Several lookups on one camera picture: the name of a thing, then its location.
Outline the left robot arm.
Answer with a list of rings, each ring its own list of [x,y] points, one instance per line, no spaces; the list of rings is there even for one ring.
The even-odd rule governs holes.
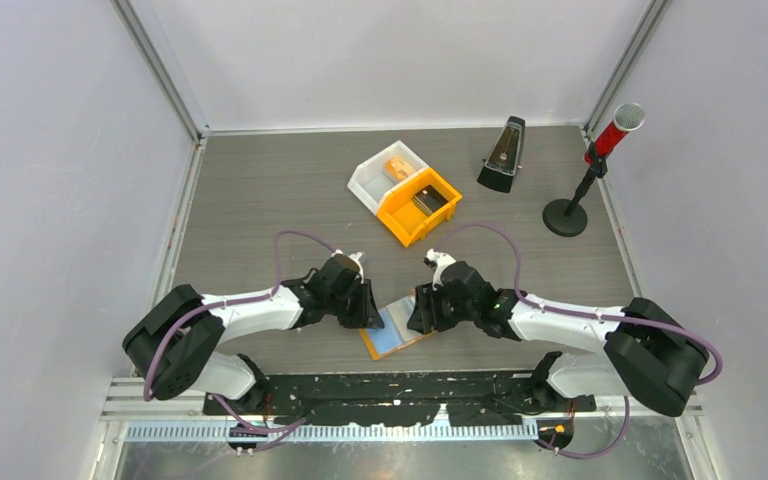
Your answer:
[[[179,285],[125,335],[122,348],[145,379],[148,398],[170,400],[197,390],[253,414],[265,405],[265,375],[248,356],[221,354],[217,347],[326,316],[347,329],[383,328],[358,255],[336,252],[304,277],[259,292],[201,295],[190,284]]]

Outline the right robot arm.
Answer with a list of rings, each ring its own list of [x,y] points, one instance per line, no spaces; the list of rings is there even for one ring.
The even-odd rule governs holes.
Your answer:
[[[408,329],[429,334],[471,322],[492,338],[568,347],[545,354],[529,379],[532,400],[544,410],[581,396],[616,395],[678,417],[710,358],[645,298],[599,309],[495,288],[464,261],[434,268],[432,281],[415,289]]]

